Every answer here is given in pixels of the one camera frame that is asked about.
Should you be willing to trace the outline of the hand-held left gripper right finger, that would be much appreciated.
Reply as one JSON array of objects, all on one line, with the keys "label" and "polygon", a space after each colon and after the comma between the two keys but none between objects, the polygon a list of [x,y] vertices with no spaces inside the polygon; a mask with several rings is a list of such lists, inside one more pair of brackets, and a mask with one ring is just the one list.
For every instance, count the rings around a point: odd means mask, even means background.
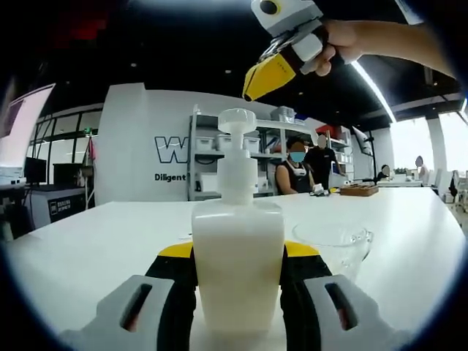
[{"label": "hand-held left gripper right finger", "polygon": [[411,334],[392,328],[377,303],[346,276],[333,275],[311,246],[286,241],[280,306],[287,350],[400,350]]}]

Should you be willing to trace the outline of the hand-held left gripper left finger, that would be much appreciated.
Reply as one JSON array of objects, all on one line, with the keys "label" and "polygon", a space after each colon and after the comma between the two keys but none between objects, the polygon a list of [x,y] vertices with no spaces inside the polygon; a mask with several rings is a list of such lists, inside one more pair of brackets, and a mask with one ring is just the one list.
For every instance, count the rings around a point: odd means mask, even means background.
[{"label": "hand-held left gripper left finger", "polygon": [[169,246],[144,276],[105,296],[91,322],[61,339],[71,350],[188,350],[196,288],[193,245]]}]

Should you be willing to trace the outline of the person's right hand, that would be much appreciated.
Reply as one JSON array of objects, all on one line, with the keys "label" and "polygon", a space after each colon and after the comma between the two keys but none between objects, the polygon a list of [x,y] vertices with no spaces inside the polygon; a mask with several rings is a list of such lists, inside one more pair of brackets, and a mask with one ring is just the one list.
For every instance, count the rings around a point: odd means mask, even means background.
[{"label": "person's right hand", "polygon": [[317,57],[313,71],[320,77],[326,76],[332,69],[331,60],[340,56],[345,64],[358,60],[362,50],[358,47],[358,36],[351,22],[327,20],[324,27],[328,32],[328,41]]}]

